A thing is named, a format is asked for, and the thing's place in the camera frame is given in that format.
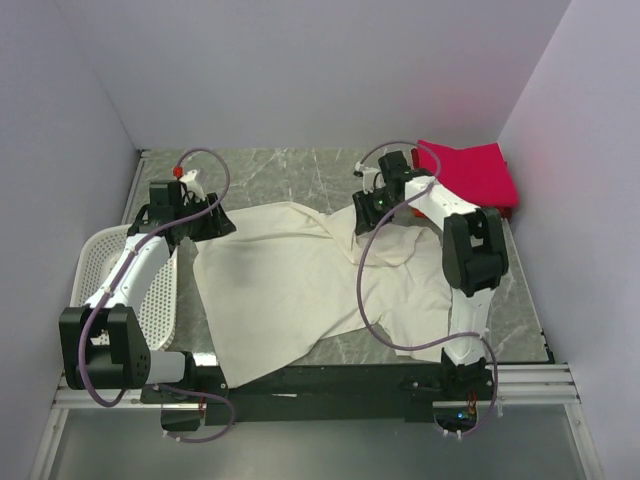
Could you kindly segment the cream white t-shirt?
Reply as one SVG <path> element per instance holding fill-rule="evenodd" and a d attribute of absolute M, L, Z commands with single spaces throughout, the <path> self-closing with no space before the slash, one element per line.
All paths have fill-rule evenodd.
<path fill-rule="evenodd" d="M 197 244 L 193 272 L 231 387 L 369 323 L 408 346 L 447 334 L 451 293 L 431 229 L 389 224 L 356 236 L 352 207 L 328 215 L 293 202 L 230 219 L 234 233 Z M 441 348 L 398 353 L 436 362 Z"/>

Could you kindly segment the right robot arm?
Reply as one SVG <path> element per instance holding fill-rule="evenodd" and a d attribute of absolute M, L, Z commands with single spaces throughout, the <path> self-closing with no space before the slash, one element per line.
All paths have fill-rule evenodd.
<path fill-rule="evenodd" d="M 416 346 L 392 347 L 403 353 L 441 347 L 437 381 L 427 390 L 460 399 L 497 386 L 498 371 L 486 368 L 496 357 L 485 331 L 509 259 L 499 211 L 462 199 L 440 182 L 440 173 L 410 168 L 400 151 L 382 156 L 377 167 L 359 160 L 354 174 L 361 178 L 362 188 L 352 196 L 355 232 L 377 235 L 404 207 L 417 209 L 441 231 L 443 273 L 452 293 L 448 334 Z"/>

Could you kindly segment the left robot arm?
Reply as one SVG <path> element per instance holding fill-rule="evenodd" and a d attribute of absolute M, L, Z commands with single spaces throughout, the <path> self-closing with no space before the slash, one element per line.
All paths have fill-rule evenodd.
<path fill-rule="evenodd" d="M 176 401 L 193 399 L 200 378 L 191 371 L 191 355 L 151 351 L 138 315 L 157 273 L 183 240 L 212 240 L 235 230 L 216 193 L 204 194 L 184 180 L 152 182 L 113 270 L 82 305 L 60 315 L 69 387 L 129 390 L 164 382 Z"/>

